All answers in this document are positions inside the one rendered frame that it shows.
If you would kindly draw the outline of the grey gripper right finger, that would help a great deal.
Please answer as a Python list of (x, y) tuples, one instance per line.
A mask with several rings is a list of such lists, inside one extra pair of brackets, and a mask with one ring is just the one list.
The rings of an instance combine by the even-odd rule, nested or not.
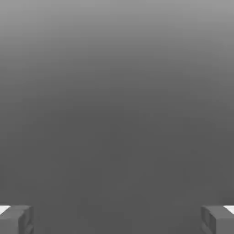
[(203, 234), (234, 234), (234, 205), (201, 207)]

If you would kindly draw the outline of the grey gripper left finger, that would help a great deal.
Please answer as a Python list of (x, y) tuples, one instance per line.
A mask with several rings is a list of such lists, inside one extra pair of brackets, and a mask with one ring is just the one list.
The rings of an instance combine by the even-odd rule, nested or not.
[(34, 208), (0, 205), (0, 234), (34, 234)]

